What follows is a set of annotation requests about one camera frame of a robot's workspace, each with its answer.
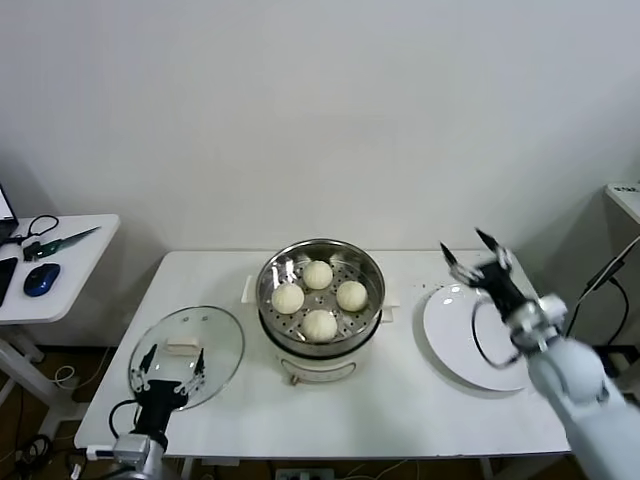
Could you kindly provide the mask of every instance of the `table leg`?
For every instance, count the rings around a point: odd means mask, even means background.
[[[491,468],[491,460],[488,457],[480,458],[480,468],[482,469],[482,478],[491,480],[493,478],[493,469]]]
[[[22,385],[33,396],[49,408],[59,411],[74,409],[71,391],[59,389],[53,382],[31,365],[28,357],[23,357],[6,340],[0,338],[0,370]]]
[[[16,326],[3,327],[2,336],[15,345],[25,356],[30,356],[31,361],[40,363],[44,360],[44,353],[34,345],[24,329]]]
[[[531,455],[511,460],[509,466],[493,476],[493,480],[526,480],[562,459],[562,455]]]

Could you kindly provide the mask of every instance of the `white table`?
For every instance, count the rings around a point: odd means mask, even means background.
[[[479,252],[456,252],[473,264]],[[167,455],[225,458],[426,458],[548,454],[568,450],[551,408],[529,385],[515,394],[459,385],[425,357],[420,332],[426,297],[453,283],[440,252],[372,252],[396,292],[394,322],[374,337],[371,360],[343,381],[289,385],[258,322],[240,302],[247,276],[269,252],[173,252],[160,265],[78,430],[78,447],[110,445],[107,415],[131,397],[130,355],[144,332],[183,307],[232,312],[246,352],[230,384],[214,399],[175,413]],[[518,264],[514,280],[532,287]],[[116,429],[132,428],[122,408]]]
[[[53,438],[61,421],[80,420],[87,404],[71,400],[71,390],[62,390],[42,375],[31,361],[40,361],[43,354],[30,341],[19,325],[50,323],[60,320],[74,304],[87,278],[111,242],[120,219],[117,215],[80,215],[59,217],[60,224],[38,240],[47,243],[66,238],[89,228],[101,228],[79,243],[60,250],[39,262],[24,262],[22,248],[5,245],[0,249],[0,260],[18,257],[11,284],[4,303],[0,307],[0,369],[11,377],[0,391],[0,403],[9,394],[15,382],[49,406],[41,433]],[[26,234],[31,218],[20,219],[16,234]],[[33,239],[25,241],[28,245]],[[42,263],[60,264],[60,274],[51,290],[37,298],[28,297],[22,291],[28,273]]]

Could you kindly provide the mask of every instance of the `computer mouse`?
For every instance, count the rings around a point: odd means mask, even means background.
[[[58,278],[60,265],[45,263],[34,268],[24,279],[24,293],[29,297],[39,297],[47,293]]]

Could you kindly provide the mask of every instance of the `cable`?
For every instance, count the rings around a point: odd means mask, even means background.
[[[383,476],[385,473],[388,473],[388,472],[390,472],[391,470],[394,470],[394,469],[398,468],[400,465],[402,465],[403,463],[407,463],[408,461],[409,461],[409,459],[408,459],[408,458],[407,458],[407,459],[405,459],[405,460],[402,460],[402,461],[400,461],[400,462],[398,462],[398,463],[396,463],[396,464],[394,464],[394,465],[390,466],[389,468],[384,469],[384,470],[383,470],[382,472],[380,472],[380,474],[378,474],[378,476],[376,476],[376,477],[372,477],[372,476],[370,476],[370,475],[351,475],[351,476],[347,475],[346,477],[341,478],[341,479],[339,479],[339,480],[354,480],[354,479],[356,479],[356,478],[366,478],[366,479],[368,479],[368,480],[380,480],[380,478],[382,478],[382,476]],[[357,466],[356,468],[354,468],[353,470],[351,470],[351,472],[349,472],[349,474],[351,474],[351,473],[355,472],[356,470],[359,470],[359,469],[360,469],[360,467],[363,467],[364,465],[365,465],[365,464],[362,464],[362,465]]]
[[[582,295],[586,294],[587,291],[589,290],[589,287],[585,287],[585,289],[582,291]],[[571,321],[569,322],[569,326],[567,327],[567,330],[564,334],[565,337],[568,337],[569,334],[571,334],[571,330],[573,330],[573,326],[576,323],[576,318],[578,318],[578,312],[580,311],[580,303],[576,304],[576,308],[573,311],[573,316],[571,317]]]
[[[627,320],[629,319],[630,307],[629,307],[629,297],[627,296],[627,292],[625,291],[625,289],[622,287],[622,285],[620,285],[620,282],[618,282],[618,280],[615,277],[611,277],[607,280],[607,283],[610,283],[611,285],[613,285],[618,289],[618,291],[622,294],[622,299],[624,301],[624,313],[622,314],[622,320],[620,321],[620,325],[618,325],[618,328],[616,329],[614,334],[611,336],[609,341],[606,343],[606,345],[611,345],[615,341],[615,339],[618,338],[618,335],[620,335],[620,333],[622,332],[622,329],[626,325]],[[571,322],[569,322],[569,327],[567,328],[565,336],[569,336],[569,334],[571,333],[571,330],[575,325],[576,318],[578,318],[579,312],[580,312],[580,304],[577,304],[576,309],[573,312],[573,316],[571,317]]]
[[[609,283],[616,287],[622,294],[622,298],[624,299],[624,314],[622,315],[622,321],[620,322],[620,325],[618,325],[617,330],[611,336],[611,338],[607,342],[607,345],[611,345],[613,341],[618,338],[618,335],[620,335],[620,332],[622,332],[622,329],[624,328],[625,324],[627,323],[627,319],[629,318],[629,297],[627,296],[627,292],[625,292],[624,288],[622,288],[622,285],[620,285],[620,282],[618,282],[615,277],[611,277],[609,279]]]
[[[22,414],[24,413],[24,387],[20,386],[20,413],[18,413],[18,425],[16,426],[15,440],[13,442],[13,451],[18,451],[20,441],[20,430],[22,428]]]
[[[383,470],[383,471],[380,473],[380,475],[378,475],[378,476],[376,477],[376,480],[380,480],[380,478],[381,478],[385,473],[390,472],[391,470],[395,470],[395,469],[396,469],[396,468],[398,468],[400,465],[402,465],[403,463],[407,463],[408,461],[409,461],[408,459],[407,459],[407,460],[402,460],[401,462],[398,462],[398,463],[396,463],[395,465],[393,465],[393,466],[391,466],[391,467],[389,467],[389,468],[387,468],[387,469]]]
[[[349,470],[349,473],[347,473],[345,475],[345,478],[349,478],[351,475],[353,475],[354,473],[356,473],[358,470],[360,470],[362,467],[364,467],[365,464],[361,463],[360,465],[358,465],[356,468],[352,468],[351,470]]]
[[[587,298],[587,296],[593,292],[596,288],[598,288],[601,284],[601,280],[603,278],[605,278],[605,276],[609,273],[609,270],[611,270],[613,268],[613,266],[616,264],[616,262],[618,262],[619,260],[624,259],[624,257],[627,256],[627,254],[631,251],[631,249],[635,246],[636,243],[638,243],[640,241],[640,235],[638,235],[629,245],[627,245],[624,250],[622,250],[622,252],[620,252],[620,254],[615,257],[613,260],[611,260],[607,266],[602,270],[602,273],[600,274],[600,276],[598,277],[598,279],[590,286],[590,288],[584,292],[580,298],[578,299],[578,303],[576,303],[576,307],[578,305],[580,305],[585,298]]]
[[[115,415],[116,411],[120,407],[124,407],[125,405],[131,405],[132,403],[138,403],[138,402],[136,402],[136,400],[134,400],[132,398],[129,398],[127,400],[123,400],[120,403],[116,403],[115,406],[109,412],[109,430],[111,430],[111,433],[113,434],[113,436],[115,438],[120,437],[120,435],[118,435],[118,432],[116,431],[116,427],[113,426],[113,416]]]
[[[505,362],[502,362],[502,363],[494,362],[489,357],[487,357],[486,353],[484,353],[484,350],[480,345],[480,341],[478,340],[478,332],[476,330],[476,316],[478,313],[478,309],[482,305],[485,305],[487,302],[489,302],[488,299],[481,299],[481,300],[478,300],[473,306],[473,310],[471,311],[471,336],[473,337],[473,343],[476,344],[476,348],[478,349],[478,352],[480,352],[480,355],[482,356],[484,361],[497,370],[504,370],[505,368],[510,367],[511,365],[516,363],[518,359],[522,356],[522,353],[517,352],[514,355],[512,355],[509,359],[507,359]]]
[[[38,434],[16,448],[16,472],[20,478],[29,478],[42,470],[53,459],[53,444],[46,435]]]
[[[75,367],[71,366],[71,365],[63,365],[62,367],[60,367],[59,369],[56,370],[56,373],[53,375],[53,378],[50,378],[49,380],[53,383],[55,383],[59,388],[63,389],[63,390],[76,390],[80,387],[84,387],[85,385],[89,385],[91,382],[93,382],[96,377],[98,376],[98,374],[100,373],[100,371],[102,370],[102,367],[104,366],[104,362],[107,359],[109,350],[111,350],[111,348],[107,348],[104,351],[104,354],[102,355],[102,360],[100,360],[100,364],[98,365],[98,368],[96,368],[96,371],[93,372],[93,375],[91,375],[91,377],[82,382],[80,385],[76,385],[75,387],[68,387],[66,385],[64,385],[64,382],[71,380],[75,374],[76,374],[76,369]],[[69,370],[69,373],[60,378],[60,372],[63,372],[65,370]]]

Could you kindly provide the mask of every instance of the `electric steamer pot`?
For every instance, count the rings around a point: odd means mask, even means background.
[[[302,280],[302,272],[314,260],[328,263],[333,280],[324,290],[311,290]],[[367,305],[358,312],[338,306],[336,291],[349,280],[367,289]],[[294,283],[305,294],[302,308],[283,315],[271,305],[271,294],[283,283]],[[382,272],[363,250],[338,240],[313,239],[295,243],[274,255],[262,267],[256,281],[256,299],[260,322],[269,339],[285,352],[308,360],[343,357],[365,345],[378,329],[382,317],[385,285]],[[304,340],[303,318],[312,310],[328,310],[338,322],[338,333],[326,343]]]

